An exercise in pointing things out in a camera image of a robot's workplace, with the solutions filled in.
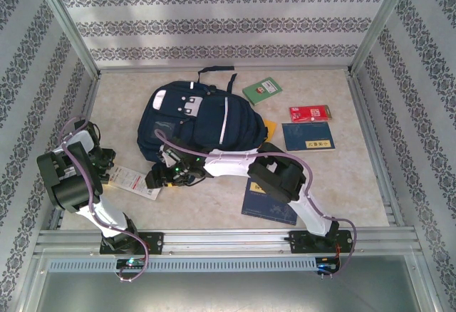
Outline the navy notebook with palm print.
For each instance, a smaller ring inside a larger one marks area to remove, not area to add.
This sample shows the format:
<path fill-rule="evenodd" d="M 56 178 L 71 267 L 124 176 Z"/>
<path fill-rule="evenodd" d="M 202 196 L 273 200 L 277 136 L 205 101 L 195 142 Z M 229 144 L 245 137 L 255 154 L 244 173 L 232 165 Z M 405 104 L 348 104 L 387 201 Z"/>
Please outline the navy notebook with palm print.
<path fill-rule="evenodd" d="M 242 214 L 296 226 L 297 215 L 286 203 L 267 195 L 252 179 L 247 180 Z"/>

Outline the yellow book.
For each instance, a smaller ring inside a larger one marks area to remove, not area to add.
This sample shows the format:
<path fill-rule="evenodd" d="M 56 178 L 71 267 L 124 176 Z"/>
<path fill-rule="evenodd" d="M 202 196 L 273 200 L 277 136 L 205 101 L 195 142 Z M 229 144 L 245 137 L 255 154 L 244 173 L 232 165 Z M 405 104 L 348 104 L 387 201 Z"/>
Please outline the yellow book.
<path fill-rule="evenodd" d="M 276 130 L 276 127 L 277 127 L 277 123 L 275 123 L 273 121 L 270 121 L 270 120 L 267 120 L 267 119 L 263 119 L 263 122 L 264 122 L 264 126 L 267 129 L 267 134 L 266 134 L 265 141 L 266 142 L 270 142 L 272 137 L 274 136 L 274 133 L 275 133 L 275 130 Z"/>

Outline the aluminium mounting rail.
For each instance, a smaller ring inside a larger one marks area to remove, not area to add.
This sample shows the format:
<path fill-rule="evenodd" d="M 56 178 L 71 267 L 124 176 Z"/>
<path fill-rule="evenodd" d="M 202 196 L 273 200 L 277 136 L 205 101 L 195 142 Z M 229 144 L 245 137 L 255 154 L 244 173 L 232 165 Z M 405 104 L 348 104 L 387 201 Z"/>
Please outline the aluminium mounting rail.
<path fill-rule="evenodd" d="M 291 246 L 288 229 L 220 229 L 164 231 L 164 256 L 285 256 Z M 55 230 L 39 234 L 33 256 L 97 256 L 101 235 L 96 230 Z M 423 248 L 412 227 L 362 227 L 357 256 L 410 255 Z"/>

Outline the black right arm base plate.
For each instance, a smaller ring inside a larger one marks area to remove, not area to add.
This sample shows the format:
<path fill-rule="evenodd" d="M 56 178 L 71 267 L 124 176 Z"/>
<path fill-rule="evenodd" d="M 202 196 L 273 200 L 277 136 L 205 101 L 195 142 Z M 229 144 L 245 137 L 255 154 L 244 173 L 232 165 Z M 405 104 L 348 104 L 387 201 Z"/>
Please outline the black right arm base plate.
<path fill-rule="evenodd" d="M 348 230 L 339 230 L 333 236 L 316 236 L 308 231 L 289 232 L 285 238 L 292 254 L 336 253 L 338 246 L 342 253 L 349 253 L 353 247 L 353 237 Z"/>

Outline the navy blue backpack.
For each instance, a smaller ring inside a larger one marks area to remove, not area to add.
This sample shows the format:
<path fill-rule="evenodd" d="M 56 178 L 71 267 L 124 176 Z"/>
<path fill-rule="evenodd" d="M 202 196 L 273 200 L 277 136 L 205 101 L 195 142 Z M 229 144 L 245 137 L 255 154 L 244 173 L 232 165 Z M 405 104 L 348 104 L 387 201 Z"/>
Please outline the navy blue backpack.
<path fill-rule="evenodd" d="M 166 164 L 158 158 L 164 142 L 155 134 L 190 150 L 247 151 L 260 146 L 267 129 L 250 103 L 232 92 L 200 81 L 173 81 L 150 97 L 138 126 L 137 144 L 151 171 L 161 172 L 165 187 Z"/>

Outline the green notebook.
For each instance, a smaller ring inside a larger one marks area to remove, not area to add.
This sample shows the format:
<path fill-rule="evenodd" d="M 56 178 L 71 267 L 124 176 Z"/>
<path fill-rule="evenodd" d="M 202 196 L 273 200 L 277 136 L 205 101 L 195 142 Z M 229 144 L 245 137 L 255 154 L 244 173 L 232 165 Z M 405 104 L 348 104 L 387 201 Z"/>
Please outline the green notebook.
<path fill-rule="evenodd" d="M 242 93 L 252 105 L 258 105 L 282 91 L 281 86 L 272 77 L 265 78 L 242 89 Z"/>

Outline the navy notebook with yellow label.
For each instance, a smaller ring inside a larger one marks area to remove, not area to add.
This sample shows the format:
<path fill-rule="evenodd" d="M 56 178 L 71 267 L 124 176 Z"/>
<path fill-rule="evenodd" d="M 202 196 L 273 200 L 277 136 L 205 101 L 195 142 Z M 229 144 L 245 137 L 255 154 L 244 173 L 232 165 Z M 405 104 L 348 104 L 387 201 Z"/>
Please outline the navy notebook with yellow label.
<path fill-rule="evenodd" d="M 336 148 L 327 122 L 283 123 L 282 131 L 288 151 L 334 150 Z"/>

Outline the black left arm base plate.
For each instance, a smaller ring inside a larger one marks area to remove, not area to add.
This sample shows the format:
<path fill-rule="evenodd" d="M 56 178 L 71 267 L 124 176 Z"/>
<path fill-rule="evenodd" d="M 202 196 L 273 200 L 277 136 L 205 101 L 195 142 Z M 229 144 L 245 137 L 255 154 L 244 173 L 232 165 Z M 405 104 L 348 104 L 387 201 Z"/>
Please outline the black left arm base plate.
<path fill-rule="evenodd" d="M 138 236 L 147 245 L 149 254 L 160 255 L 162 253 L 164 243 L 162 232 L 140 232 Z M 109 238 L 102 236 L 99 252 L 102 255 L 145 255 L 143 245 L 137 239 L 125 234 Z"/>

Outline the aluminium frame cross bar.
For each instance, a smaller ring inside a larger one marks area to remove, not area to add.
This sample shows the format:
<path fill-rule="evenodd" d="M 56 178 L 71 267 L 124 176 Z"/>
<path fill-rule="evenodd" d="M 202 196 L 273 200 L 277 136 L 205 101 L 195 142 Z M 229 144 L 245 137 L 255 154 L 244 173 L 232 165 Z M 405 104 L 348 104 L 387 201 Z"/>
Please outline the aluminium frame cross bar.
<path fill-rule="evenodd" d="M 196 73 L 202 66 L 196 67 L 159 67 L 159 66 L 116 66 L 100 69 L 101 74 L 105 73 Z M 235 71 L 335 71 L 343 70 L 350 72 L 349 66 L 235 66 Z"/>

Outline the white supply packet red print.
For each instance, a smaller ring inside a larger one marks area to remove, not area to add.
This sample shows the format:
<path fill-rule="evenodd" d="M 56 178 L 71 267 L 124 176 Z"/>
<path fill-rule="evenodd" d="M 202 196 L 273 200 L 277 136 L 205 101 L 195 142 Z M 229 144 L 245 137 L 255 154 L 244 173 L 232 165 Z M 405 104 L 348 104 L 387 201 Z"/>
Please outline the white supply packet red print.
<path fill-rule="evenodd" d="M 146 199 L 155 201 L 160 192 L 160 189 L 149 189 L 145 182 L 145 175 L 135 170 L 114 165 L 108 170 L 108 174 L 109 185 L 139 195 Z"/>

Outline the aluminium frame post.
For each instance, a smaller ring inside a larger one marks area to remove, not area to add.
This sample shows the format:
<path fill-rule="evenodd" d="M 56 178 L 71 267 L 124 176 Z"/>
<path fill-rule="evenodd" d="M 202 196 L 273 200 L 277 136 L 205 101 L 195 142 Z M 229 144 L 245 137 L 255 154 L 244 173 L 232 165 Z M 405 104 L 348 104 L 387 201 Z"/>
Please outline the aluminium frame post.
<path fill-rule="evenodd" d="M 100 70 L 93 60 L 90 51 L 84 42 L 76 23 L 73 21 L 68 12 L 63 0 L 46 0 L 54 16 L 56 17 L 63 32 L 67 35 L 71 45 L 76 50 L 78 57 L 81 59 L 85 69 L 90 73 L 93 78 L 98 78 Z"/>
<path fill-rule="evenodd" d="M 383 30 L 390 15 L 394 11 L 395 5 L 399 0 L 383 0 L 378 12 L 375 14 L 371 25 L 369 26 L 366 35 L 361 41 L 358 50 L 356 51 L 353 60 L 348 67 L 348 72 L 354 76 L 359 72 L 373 45 L 377 41 L 378 36 Z"/>

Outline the aluminium frame side rail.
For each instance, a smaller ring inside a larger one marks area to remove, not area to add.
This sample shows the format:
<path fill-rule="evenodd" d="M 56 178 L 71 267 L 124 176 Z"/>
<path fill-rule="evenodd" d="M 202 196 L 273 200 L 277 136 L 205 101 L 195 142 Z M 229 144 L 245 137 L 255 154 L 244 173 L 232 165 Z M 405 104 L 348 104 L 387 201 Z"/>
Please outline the aluminium frame side rail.
<path fill-rule="evenodd" d="M 93 83 L 90 86 L 90 91 L 88 96 L 83 104 L 82 112 L 78 116 L 85 116 L 87 119 L 92 114 L 93 106 L 95 104 L 95 99 L 97 96 L 98 88 L 101 82 L 102 75 L 99 75 L 96 79 L 93 80 Z M 77 214 L 70 214 L 68 212 L 60 210 L 51 210 L 51 216 L 46 225 L 47 230 L 67 230 L 67 229 L 83 229 L 86 227 L 87 222 L 83 221 L 83 218 Z"/>
<path fill-rule="evenodd" d="M 380 145 L 373 128 L 373 124 L 368 114 L 368 108 L 364 102 L 358 81 L 352 75 L 347 75 L 348 87 L 359 119 L 363 137 L 366 143 L 368 155 L 373 167 L 373 172 L 378 185 L 380 196 L 386 210 L 388 222 L 392 227 L 404 227 L 406 223 L 400 212 L 398 201 L 395 197 L 393 185 L 388 176 Z"/>

